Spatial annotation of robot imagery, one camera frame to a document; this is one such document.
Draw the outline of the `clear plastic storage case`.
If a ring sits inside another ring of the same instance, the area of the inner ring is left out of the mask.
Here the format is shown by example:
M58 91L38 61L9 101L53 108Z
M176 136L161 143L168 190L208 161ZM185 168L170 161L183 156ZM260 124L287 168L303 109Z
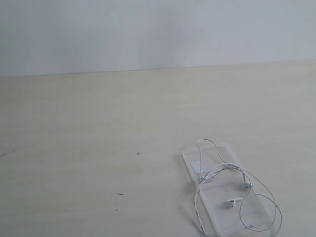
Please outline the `clear plastic storage case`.
M195 186L208 172L220 171L214 178L206 180L200 188L200 196L215 233L225 237L240 232L247 226L264 228L274 217L274 206L262 196L265 189L251 179L252 189L244 186L247 178L235 169L223 169L223 162L231 162L242 167L228 143L202 145L183 152L183 160Z

